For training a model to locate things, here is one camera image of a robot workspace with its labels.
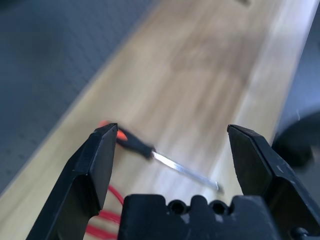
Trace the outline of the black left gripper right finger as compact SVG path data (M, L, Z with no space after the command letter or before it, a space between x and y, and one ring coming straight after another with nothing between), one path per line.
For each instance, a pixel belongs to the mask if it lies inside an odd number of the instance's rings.
M253 202L253 224L272 240L318 240L320 208L288 163L255 131L227 127L235 174Z

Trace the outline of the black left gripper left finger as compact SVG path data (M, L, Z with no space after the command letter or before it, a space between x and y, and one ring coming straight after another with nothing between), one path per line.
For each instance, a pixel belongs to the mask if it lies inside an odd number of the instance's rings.
M27 239L81 240L102 210L110 183L118 126L95 129L65 164Z

